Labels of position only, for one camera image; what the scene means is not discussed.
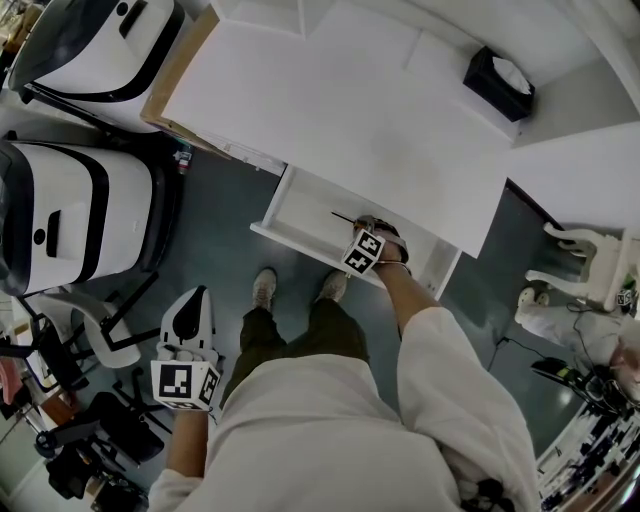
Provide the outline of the white chair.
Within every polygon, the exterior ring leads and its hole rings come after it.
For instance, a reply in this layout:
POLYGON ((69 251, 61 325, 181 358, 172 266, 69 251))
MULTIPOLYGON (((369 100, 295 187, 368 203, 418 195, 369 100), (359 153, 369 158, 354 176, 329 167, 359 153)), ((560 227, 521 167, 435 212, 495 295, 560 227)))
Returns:
POLYGON ((117 309, 83 293, 41 293, 35 296, 35 305, 53 327, 42 333, 38 352, 48 364, 75 364, 80 354, 72 355, 67 342, 72 342, 75 331, 71 327, 71 314, 82 316, 84 334, 98 362, 112 369, 125 368, 136 363, 141 352, 138 345, 160 336, 160 329, 132 334, 123 319, 127 308, 117 309))

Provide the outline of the flat cardboard box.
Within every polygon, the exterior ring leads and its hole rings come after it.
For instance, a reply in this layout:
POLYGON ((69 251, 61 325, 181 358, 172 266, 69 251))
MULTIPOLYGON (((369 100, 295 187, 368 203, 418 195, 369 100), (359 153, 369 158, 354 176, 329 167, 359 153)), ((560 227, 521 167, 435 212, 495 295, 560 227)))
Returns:
POLYGON ((207 6, 200 13, 196 21, 186 30, 185 35, 178 41, 176 48, 171 51, 170 55, 162 64, 150 95, 140 112, 140 118, 185 144, 190 144, 191 146, 230 160, 231 156, 226 152, 221 151, 216 146, 200 138, 194 132, 164 115, 164 110, 183 74, 218 22, 219 18, 214 8, 207 6))

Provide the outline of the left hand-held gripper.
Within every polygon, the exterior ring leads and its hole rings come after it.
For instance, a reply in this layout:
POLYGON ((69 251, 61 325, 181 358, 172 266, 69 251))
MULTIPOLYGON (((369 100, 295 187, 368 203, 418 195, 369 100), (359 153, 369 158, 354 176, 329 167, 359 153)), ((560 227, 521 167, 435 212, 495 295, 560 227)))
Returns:
POLYGON ((221 380, 221 356, 213 346, 209 291, 184 293, 161 320, 157 356, 151 361, 153 397, 173 410, 211 411, 221 380))

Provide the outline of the person's right shoe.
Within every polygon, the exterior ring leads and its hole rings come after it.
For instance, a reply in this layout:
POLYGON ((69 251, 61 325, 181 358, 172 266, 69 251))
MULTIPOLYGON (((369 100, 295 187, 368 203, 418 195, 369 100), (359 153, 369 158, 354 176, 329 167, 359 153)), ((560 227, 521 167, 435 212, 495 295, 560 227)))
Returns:
POLYGON ((332 271, 326 276, 316 300, 331 300, 339 303, 345 295, 347 284, 346 273, 339 270, 332 271))

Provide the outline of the white and black machine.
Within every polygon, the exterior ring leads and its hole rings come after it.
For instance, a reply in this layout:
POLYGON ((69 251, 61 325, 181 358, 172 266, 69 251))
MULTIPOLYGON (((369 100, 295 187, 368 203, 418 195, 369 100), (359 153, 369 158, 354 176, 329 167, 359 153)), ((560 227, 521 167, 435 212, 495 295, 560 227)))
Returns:
POLYGON ((155 270, 177 178, 174 166, 123 151, 0 140, 0 291, 18 297, 155 270))
POLYGON ((179 0, 51 0, 7 86, 94 125, 153 133, 141 111, 191 23, 179 0))

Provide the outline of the person's left shoe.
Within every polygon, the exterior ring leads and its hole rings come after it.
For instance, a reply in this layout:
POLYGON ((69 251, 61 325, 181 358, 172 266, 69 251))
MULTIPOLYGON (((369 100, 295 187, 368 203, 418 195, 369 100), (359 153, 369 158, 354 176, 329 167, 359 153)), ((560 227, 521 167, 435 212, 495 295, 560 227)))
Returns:
POLYGON ((277 287, 277 275, 272 268, 264 268, 256 276, 252 290, 253 308, 272 310, 273 299, 277 287))

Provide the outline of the white desk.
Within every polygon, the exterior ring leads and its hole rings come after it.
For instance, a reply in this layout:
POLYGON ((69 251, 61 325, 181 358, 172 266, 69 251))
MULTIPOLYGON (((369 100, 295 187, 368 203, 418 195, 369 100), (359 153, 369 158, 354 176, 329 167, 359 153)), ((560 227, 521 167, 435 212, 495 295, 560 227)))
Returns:
POLYGON ((509 148, 455 99, 403 67, 406 29, 335 15, 309 39, 222 22, 165 114, 353 192, 477 256, 509 148))

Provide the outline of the person's right forearm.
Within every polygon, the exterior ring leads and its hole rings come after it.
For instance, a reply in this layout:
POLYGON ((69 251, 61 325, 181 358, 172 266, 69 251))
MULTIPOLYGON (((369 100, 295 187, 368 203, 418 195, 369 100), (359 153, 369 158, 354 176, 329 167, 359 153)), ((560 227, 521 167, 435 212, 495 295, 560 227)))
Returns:
POLYGON ((374 270, 389 294, 401 336, 415 315, 440 306, 401 262, 379 262, 374 270))

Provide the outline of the black tissue box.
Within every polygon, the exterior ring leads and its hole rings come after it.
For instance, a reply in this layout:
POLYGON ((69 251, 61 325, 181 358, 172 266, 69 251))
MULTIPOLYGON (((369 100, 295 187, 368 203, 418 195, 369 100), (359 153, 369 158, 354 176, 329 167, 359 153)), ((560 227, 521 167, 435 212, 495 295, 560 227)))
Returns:
POLYGON ((482 47, 471 59, 463 83, 495 107, 509 121, 515 122, 531 115, 535 87, 525 80, 530 92, 519 92, 496 71, 493 58, 500 58, 491 48, 482 47))

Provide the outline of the wide white drawer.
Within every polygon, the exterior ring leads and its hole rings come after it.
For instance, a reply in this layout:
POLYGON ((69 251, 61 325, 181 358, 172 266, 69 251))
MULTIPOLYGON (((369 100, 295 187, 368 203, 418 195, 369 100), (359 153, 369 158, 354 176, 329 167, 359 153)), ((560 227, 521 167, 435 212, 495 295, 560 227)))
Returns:
POLYGON ((250 229, 319 262, 356 276, 341 262, 353 227, 331 214, 372 215, 393 225, 408 246, 413 277, 441 297, 461 251, 409 220, 312 173, 287 166, 264 218, 250 229))

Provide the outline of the white shelf hutch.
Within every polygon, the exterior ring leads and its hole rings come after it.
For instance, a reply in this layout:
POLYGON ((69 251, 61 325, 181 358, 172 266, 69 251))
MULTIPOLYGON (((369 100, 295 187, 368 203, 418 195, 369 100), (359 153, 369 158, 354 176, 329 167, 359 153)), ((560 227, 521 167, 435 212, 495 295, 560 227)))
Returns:
POLYGON ((639 0, 209 0, 224 27, 312 41, 345 23, 362 40, 404 37, 400 69, 516 144, 640 121, 639 0), (511 121, 463 83, 473 57, 529 88, 511 121))

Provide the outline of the orange black screwdriver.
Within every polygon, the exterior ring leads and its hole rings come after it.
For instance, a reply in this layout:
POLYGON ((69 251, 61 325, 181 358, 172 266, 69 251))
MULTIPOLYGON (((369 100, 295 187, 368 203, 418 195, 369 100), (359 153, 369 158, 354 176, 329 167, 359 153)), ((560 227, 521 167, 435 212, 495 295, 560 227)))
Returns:
POLYGON ((349 222, 355 231, 364 230, 372 232, 375 229, 375 220, 370 215, 363 215, 358 218, 347 217, 342 213, 332 211, 331 214, 339 219, 349 222))

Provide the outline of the person's beige shirt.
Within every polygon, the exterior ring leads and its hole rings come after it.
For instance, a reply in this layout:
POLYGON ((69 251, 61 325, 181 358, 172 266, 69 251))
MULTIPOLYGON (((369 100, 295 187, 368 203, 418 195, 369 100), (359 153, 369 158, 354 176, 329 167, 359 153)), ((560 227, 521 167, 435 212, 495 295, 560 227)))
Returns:
POLYGON ((460 512, 487 479, 539 512, 526 421, 447 309, 410 319, 397 381, 391 409, 361 360, 260 365, 229 397, 204 477, 163 471, 149 512, 460 512))

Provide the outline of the white cluttered workbench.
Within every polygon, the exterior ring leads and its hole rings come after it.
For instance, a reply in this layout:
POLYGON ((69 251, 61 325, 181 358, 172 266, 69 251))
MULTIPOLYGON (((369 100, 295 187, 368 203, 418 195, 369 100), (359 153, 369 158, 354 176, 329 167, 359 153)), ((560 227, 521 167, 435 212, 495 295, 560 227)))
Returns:
POLYGON ((640 412, 616 419, 583 405, 537 459, 542 512, 600 512, 640 462, 640 412))

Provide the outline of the person's shoe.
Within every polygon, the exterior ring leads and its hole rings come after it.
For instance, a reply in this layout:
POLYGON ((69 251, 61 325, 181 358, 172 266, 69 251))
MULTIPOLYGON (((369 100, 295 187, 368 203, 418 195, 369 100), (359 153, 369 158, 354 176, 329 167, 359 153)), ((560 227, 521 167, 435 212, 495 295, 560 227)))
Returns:
POLYGON ((253 308, 272 310, 273 299, 277 287, 277 275, 272 268, 264 268, 256 276, 252 290, 253 308))
POLYGON ((326 276, 316 300, 331 300, 339 303, 345 295, 347 284, 346 273, 339 270, 332 271, 326 276))

